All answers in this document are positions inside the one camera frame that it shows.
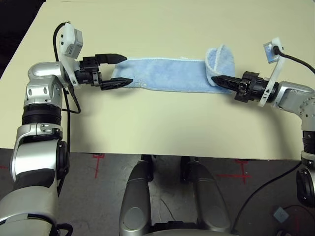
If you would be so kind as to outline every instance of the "table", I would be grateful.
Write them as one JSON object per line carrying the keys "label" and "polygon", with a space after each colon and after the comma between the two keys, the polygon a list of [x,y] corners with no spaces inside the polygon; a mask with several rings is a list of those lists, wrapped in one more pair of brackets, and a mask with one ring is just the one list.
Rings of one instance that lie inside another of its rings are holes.
{"label": "table", "polygon": [[[83,32],[79,59],[99,53],[204,59],[209,47],[224,43],[234,54],[238,77],[246,70],[268,77],[274,65],[267,63],[262,44],[279,36],[286,53],[314,64],[311,0],[49,0],[0,80],[1,148],[14,146],[28,69],[54,61],[53,31],[69,20]],[[101,67],[104,78],[112,71]],[[288,60],[279,80],[315,84],[308,69]],[[269,106],[237,102],[231,95],[141,88],[82,86],[76,94],[82,113],[71,116],[72,152],[300,159],[299,117]],[[66,131],[66,114],[62,125]]]}

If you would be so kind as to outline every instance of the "red tape mark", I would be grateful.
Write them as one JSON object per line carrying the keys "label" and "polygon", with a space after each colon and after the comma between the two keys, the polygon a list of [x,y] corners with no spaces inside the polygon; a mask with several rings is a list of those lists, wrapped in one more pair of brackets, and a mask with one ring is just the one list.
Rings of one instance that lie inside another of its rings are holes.
{"label": "red tape mark", "polygon": [[[244,164],[248,164],[248,161],[235,160],[235,162],[236,162],[237,164],[240,164],[240,165],[241,165],[242,175],[245,175]],[[244,182],[244,184],[246,184],[246,178],[245,178],[245,177],[243,178],[243,182]]]}
{"label": "red tape mark", "polygon": [[246,179],[247,178],[251,178],[250,175],[246,175],[245,174],[244,164],[248,164],[248,161],[235,160],[235,162],[237,164],[241,165],[241,170],[242,170],[242,174],[241,175],[236,175],[236,174],[218,174],[216,176],[218,176],[218,177],[229,177],[229,178],[242,178],[244,184],[246,184]]}
{"label": "red tape mark", "polygon": [[97,178],[97,174],[98,174],[98,165],[99,165],[99,160],[100,159],[104,159],[105,158],[105,154],[99,154],[99,155],[93,155],[93,158],[97,158],[97,163],[96,163],[96,168],[95,168],[95,177]]}

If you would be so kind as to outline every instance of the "black cable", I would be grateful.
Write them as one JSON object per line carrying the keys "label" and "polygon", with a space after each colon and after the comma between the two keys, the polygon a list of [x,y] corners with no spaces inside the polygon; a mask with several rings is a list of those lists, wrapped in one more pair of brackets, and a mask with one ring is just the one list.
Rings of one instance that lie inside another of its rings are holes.
{"label": "black cable", "polygon": [[74,89],[73,89],[73,86],[71,84],[69,84],[68,90],[69,90],[69,92],[70,92],[70,94],[72,96],[72,99],[73,99],[73,101],[74,101],[78,111],[73,111],[73,110],[69,110],[69,109],[63,109],[63,111],[67,112],[69,110],[71,113],[80,114],[81,113],[81,107],[80,107],[80,104],[78,102],[77,97],[74,94]]}
{"label": "black cable", "polygon": [[65,176],[60,179],[59,184],[58,184],[58,186],[57,186],[57,194],[58,194],[58,197],[59,197],[59,195],[60,195],[60,193],[61,193],[61,190],[62,190],[62,188],[63,188],[64,179],[65,179]]}
{"label": "black cable", "polygon": [[233,224],[233,227],[232,227],[232,233],[235,232],[235,228],[236,228],[236,225],[240,219],[240,216],[244,210],[244,208],[246,207],[246,205],[248,204],[248,202],[253,198],[253,196],[258,193],[261,189],[263,189],[264,187],[266,187],[267,185],[269,185],[270,183],[276,181],[276,180],[279,180],[281,179],[282,177],[290,174],[291,172],[295,171],[300,165],[302,164],[302,161],[299,162],[299,164],[297,164],[296,166],[294,166],[292,169],[288,170],[287,172],[283,173],[282,175],[279,175],[278,177],[275,177],[273,178],[272,180],[266,182],[265,184],[263,184],[262,186],[260,186],[259,188],[256,189],[256,191],[254,191],[247,199],[246,201],[244,202],[244,204],[242,205],[241,209],[239,210],[236,218],[235,218],[235,221],[234,221],[234,224]]}
{"label": "black cable", "polygon": [[53,46],[54,46],[54,54],[55,54],[55,59],[56,59],[56,61],[59,61],[58,52],[57,52],[57,45],[56,45],[57,34],[58,34],[59,30],[60,30],[66,23],[67,23],[67,22],[63,22],[63,23],[59,24],[59,25],[57,26],[57,28],[55,29],[55,31],[54,31],[54,35],[53,35]]}
{"label": "black cable", "polygon": [[[53,35],[53,47],[54,47],[54,54],[55,54],[55,59],[56,59],[56,61],[59,61],[59,58],[58,58],[58,51],[57,51],[57,43],[56,43],[57,34],[58,34],[59,30],[60,30],[66,23],[67,23],[67,22],[60,23],[60,24],[56,27],[56,29],[55,29],[55,31],[54,31],[54,35]],[[72,96],[72,98],[73,98],[73,101],[74,101],[74,103],[75,103],[75,105],[76,105],[78,111],[73,111],[73,110],[70,110],[70,109],[62,109],[62,110],[63,110],[64,112],[67,112],[67,111],[69,110],[71,113],[79,114],[79,113],[81,113],[81,107],[80,107],[80,105],[79,105],[78,99],[77,99],[76,96],[75,96],[75,93],[74,93],[73,86],[72,86],[71,82],[68,81],[68,84],[69,84],[68,90],[69,90],[69,92],[70,92],[70,94],[71,94],[71,96]]]}
{"label": "black cable", "polygon": [[284,207],[283,210],[289,209],[289,208],[291,208],[291,207],[300,207],[300,208],[302,208],[302,209],[305,210],[305,211],[311,216],[311,218],[315,221],[315,217],[313,216],[313,214],[312,214],[309,210],[307,210],[304,206],[301,206],[301,205],[290,205],[290,206]]}
{"label": "black cable", "polygon": [[162,202],[164,203],[164,205],[166,206],[166,208],[167,208],[169,214],[171,215],[172,219],[173,219],[174,221],[176,221],[176,220],[175,220],[175,217],[173,216],[173,214],[172,214],[172,212],[171,212],[171,210],[170,210],[170,208],[168,208],[168,205],[166,204],[166,202],[165,202],[162,198],[161,198],[161,201],[162,201]]}
{"label": "black cable", "polygon": [[63,94],[64,94],[64,101],[65,106],[67,107],[67,149],[68,153],[70,153],[70,109],[69,109],[69,101],[68,101],[68,91],[63,88]]}
{"label": "black cable", "polygon": [[274,46],[273,50],[274,50],[274,53],[276,55],[280,55],[283,58],[288,58],[288,59],[293,60],[293,61],[295,61],[297,63],[300,63],[300,64],[306,66],[308,69],[310,69],[315,74],[315,68],[312,67],[310,64],[306,63],[305,61],[302,61],[302,60],[300,60],[298,58],[295,58],[295,57],[292,57],[290,55],[284,54],[283,52],[280,51],[278,46]]}
{"label": "black cable", "polygon": [[65,236],[71,236],[73,233],[73,227],[72,227],[72,225],[70,225],[68,223],[58,224],[56,228],[57,228],[57,230],[67,230],[68,233],[66,233]]}

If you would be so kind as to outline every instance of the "floor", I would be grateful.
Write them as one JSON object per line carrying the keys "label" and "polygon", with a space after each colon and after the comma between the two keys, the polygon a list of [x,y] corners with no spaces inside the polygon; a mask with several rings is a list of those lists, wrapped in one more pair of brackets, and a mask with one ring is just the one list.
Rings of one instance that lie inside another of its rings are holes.
{"label": "floor", "polygon": [[[10,192],[9,160],[12,150],[0,149],[0,199]],[[71,167],[59,197],[59,223],[74,226],[74,236],[118,235],[120,206],[126,181],[139,155],[72,153]],[[260,185],[289,170],[296,161],[240,161],[200,158],[217,180],[232,220],[245,199]],[[180,184],[180,157],[157,156],[150,185],[152,222],[171,220],[163,199],[176,220],[196,221],[192,186]],[[293,236],[315,235],[315,223],[299,207],[287,209],[289,218],[279,223],[273,213],[278,207],[299,204],[295,173],[259,192],[244,210],[238,231],[243,236],[274,236],[279,229]]]}
{"label": "floor", "polygon": [[43,2],[0,0],[0,78]]}

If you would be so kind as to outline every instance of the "light blue towel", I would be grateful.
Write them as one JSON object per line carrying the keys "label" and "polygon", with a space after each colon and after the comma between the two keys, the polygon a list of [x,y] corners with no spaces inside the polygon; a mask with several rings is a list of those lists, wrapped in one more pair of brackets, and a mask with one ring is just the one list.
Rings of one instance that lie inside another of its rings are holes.
{"label": "light blue towel", "polygon": [[167,58],[128,59],[116,64],[112,78],[133,79],[125,88],[175,92],[230,93],[216,86],[212,76],[235,76],[234,58],[224,45],[211,48],[206,61]]}

